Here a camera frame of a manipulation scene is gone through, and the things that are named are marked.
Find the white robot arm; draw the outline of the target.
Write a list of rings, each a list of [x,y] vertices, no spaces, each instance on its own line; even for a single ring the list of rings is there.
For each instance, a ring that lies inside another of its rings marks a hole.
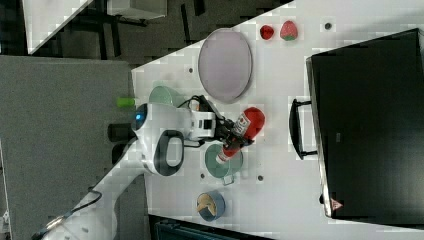
[[[250,107],[233,121],[222,116],[202,95],[174,106],[149,102],[136,109],[132,123],[134,138],[123,155],[87,195],[70,211],[56,217],[36,232],[31,240],[113,240],[117,233],[115,205],[120,195],[142,174],[172,176],[183,163],[170,164],[169,145],[174,142],[183,152],[187,141],[195,148],[206,142],[223,144],[219,164],[229,162],[242,148],[251,145],[265,124],[261,110]]]

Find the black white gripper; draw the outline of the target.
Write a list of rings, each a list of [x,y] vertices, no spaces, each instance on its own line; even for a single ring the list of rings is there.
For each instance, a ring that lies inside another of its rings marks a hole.
[[[236,123],[221,115],[215,105],[207,100],[204,95],[194,95],[191,100],[200,104],[200,111],[192,111],[192,137],[194,139],[225,139],[223,142],[225,150],[241,149],[254,143],[252,139],[242,136],[229,136],[230,133],[238,133]]]

